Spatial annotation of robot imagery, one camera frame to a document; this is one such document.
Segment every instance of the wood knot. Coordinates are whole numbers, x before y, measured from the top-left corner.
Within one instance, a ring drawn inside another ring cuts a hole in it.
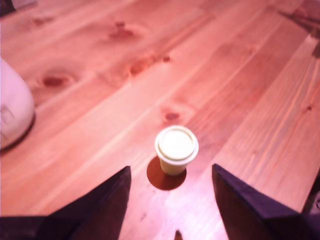
[[[167,55],[167,56],[164,56],[162,60],[164,63],[168,63],[171,61],[171,57]]]
[[[74,82],[74,77],[66,72],[55,72],[47,73],[41,81],[45,87],[58,88]]]
[[[153,56],[137,60],[130,67],[131,75],[132,76],[138,75],[139,73],[141,73],[144,70],[146,70],[147,68],[149,68],[155,61],[156,61],[156,59]]]
[[[42,81],[47,87],[58,87],[64,83],[62,78],[56,76],[46,76]]]
[[[179,114],[175,113],[175,112],[169,112],[165,115],[165,119],[167,119],[168,121],[172,121],[179,118]]]
[[[52,16],[34,17],[31,19],[32,23],[36,26],[41,26],[54,20]]]
[[[117,21],[115,26],[119,29],[123,29],[126,26],[126,23],[124,21]]]
[[[132,30],[126,29],[125,22],[117,21],[115,23],[115,30],[109,34],[109,37],[112,39],[120,40],[132,38],[134,35],[135,33]]]

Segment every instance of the wood grain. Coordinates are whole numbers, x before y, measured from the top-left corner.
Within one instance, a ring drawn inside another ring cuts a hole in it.
[[[1,57],[36,102],[28,136],[1,153],[2,215],[49,214],[130,165],[120,239],[224,240],[214,163],[301,211],[320,167],[320,60],[318,39],[279,13],[299,9],[312,8],[43,0],[1,19]],[[200,150],[179,187],[158,189],[154,139],[174,124]]]

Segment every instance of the cup lid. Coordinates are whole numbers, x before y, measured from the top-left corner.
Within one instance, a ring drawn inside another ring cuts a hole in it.
[[[186,127],[170,126],[161,132],[158,149],[168,159],[181,161],[196,148],[196,136]]]

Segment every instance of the white container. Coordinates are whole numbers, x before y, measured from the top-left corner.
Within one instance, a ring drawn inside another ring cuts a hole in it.
[[[33,121],[35,104],[23,79],[1,58],[0,65],[0,147],[20,138]]]
[[[165,174],[181,174],[199,151],[196,136],[186,127],[170,126],[162,130],[154,142],[160,166]]]

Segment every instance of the small cup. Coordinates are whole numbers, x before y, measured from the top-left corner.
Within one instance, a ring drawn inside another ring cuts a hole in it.
[[[184,126],[170,126],[155,138],[155,151],[165,174],[181,174],[198,154],[199,143],[196,136]]]

